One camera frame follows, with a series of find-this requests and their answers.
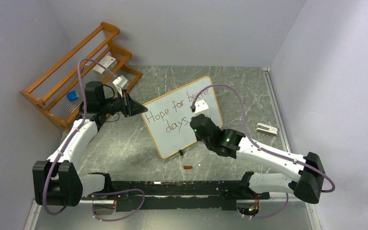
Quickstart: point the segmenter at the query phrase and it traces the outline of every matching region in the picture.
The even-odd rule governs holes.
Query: gray marble surface
[[[135,66],[143,76],[130,95],[145,103],[193,80],[208,75],[213,83],[235,87],[243,98],[246,120],[252,137],[264,144],[283,149],[280,136],[257,133],[257,123],[278,127],[269,91],[260,68],[196,67],[196,66]],[[132,79],[133,76],[119,72]],[[233,92],[216,87],[223,128],[243,131],[240,104]],[[105,123],[91,140],[81,157],[80,176],[91,172],[110,173],[114,181],[178,181],[178,180],[240,180],[246,171],[270,173],[270,169],[243,159],[219,157],[198,142],[162,159],[156,150],[140,115],[113,123]],[[183,165],[193,169],[184,170]]]

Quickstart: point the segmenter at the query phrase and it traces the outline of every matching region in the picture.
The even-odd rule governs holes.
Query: black metal base
[[[116,191],[138,188],[146,194],[141,209],[177,209],[177,208],[221,208],[237,210],[236,200],[269,199],[269,193],[256,194],[242,181],[112,181]],[[142,196],[138,192],[121,194],[117,198],[116,212],[131,211],[141,203]]]

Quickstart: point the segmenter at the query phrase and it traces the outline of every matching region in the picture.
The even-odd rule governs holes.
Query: white box
[[[116,59],[107,55],[99,63],[101,63],[107,69],[112,70],[112,68],[116,65]],[[98,65],[95,65],[93,70],[101,76],[104,76],[106,74],[105,69]]]

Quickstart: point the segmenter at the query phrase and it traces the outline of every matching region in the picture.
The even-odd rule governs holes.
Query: metal edge strip
[[[42,206],[38,205],[33,199],[32,208],[30,209],[29,216],[27,217],[24,230],[34,230],[36,227],[37,220],[39,219],[40,210]]]
[[[269,96],[270,96],[270,100],[271,100],[271,103],[272,103],[274,115],[276,117],[277,125],[280,128],[279,134],[280,134],[281,142],[283,143],[283,148],[285,149],[285,151],[291,152],[290,145],[288,143],[288,139],[287,139],[287,135],[286,135],[286,131],[284,129],[283,121],[281,119],[280,110],[278,109],[278,105],[277,105],[277,101],[276,101],[276,95],[274,93],[272,83],[270,81],[269,73],[267,71],[264,71],[263,74],[264,74],[264,78],[266,79],[267,89],[270,92]],[[318,213],[317,213],[317,209],[316,209],[315,205],[306,203],[305,206],[307,208],[307,214],[308,214],[308,217],[310,218],[310,223],[311,223],[312,229],[313,230],[322,230],[321,222],[320,222],[320,219],[318,217]]]

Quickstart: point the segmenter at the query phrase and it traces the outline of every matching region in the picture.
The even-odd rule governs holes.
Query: purple cable
[[[48,175],[47,175],[47,178],[46,178],[45,186],[43,188],[43,209],[48,214],[53,215],[53,216],[60,214],[66,207],[64,206],[63,208],[61,208],[57,212],[52,212],[47,207],[47,190],[48,190],[48,183],[50,182],[51,174],[53,173],[54,166],[56,165],[56,163],[58,162],[58,160],[62,156],[62,153],[66,150],[66,148],[69,145],[69,143],[72,140],[72,138],[75,136],[75,134],[78,132],[78,130],[81,129],[81,127],[84,125],[85,118],[87,116],[87,107],[85,106],[87,104],[87,98],[85,97],[84,85],[82,84],[82,77],[81,77],[81,62],[82,61],[91,61],[91,62],[94,62],[98,66],[104,68],[106,71],[108,71],[113,76],[116,76],[111,70],[107,69],[105,66],[101,65],[96,60],[93,60],[93,59],[90,59],[90,58],[83,58],[83,59],[79,60],[79,62],[77,64],[77,76],[78,76],[78,81],[80,83],[81,94],[82,94],[82,101],[84,102],[84,113],[82,115],[82,122],[81,122],[81,124],[79,124],[77,126],[77,128],[72,131],[72,133],[70,134],[69,138],[67,138],[64,141],[64,145],[63,145],[63,147],[61,147],[60,153],[56,156],[56,158],[54,159],[53,163],[51,164],[50,170],[48,171]]]
[[[132,188],[132,189],[127,189],[127,190],[123,190],[123,191],[119,191],[119,192],[113,192],[113,193],[92,193],[91,195],[94,195],[94,196],[108,196],[108,195],[117,195],[117,194],[121,194],[121,193],[127,193],[127,192],[140,192],[142,193],[143,195],[143,198],[142,198],[142,202],[140,203],[140,205],[138,206],[138,208],[136,208],[133,212],[129,213],[128,215],[124,216],[124,217],[121,217],[121,218],[117,218],[117,219],[102,219],[102,218],[99,218],[95,215],[95,211],[94,211],[94,205],[92,206],[92,217],[94,217],[95,219],[97,220],[100,220],[100,221],[105,221],[105,222],[114,222],[114,221],[119,221],[119,220],[123,220],[123,219],[126,219],[130,216],[132,216],[133,214],[135,214],[137,211],[139,211],[139,209],[142,207],[143,203],[145,202],[145,193],[138,189],[138,188]]]

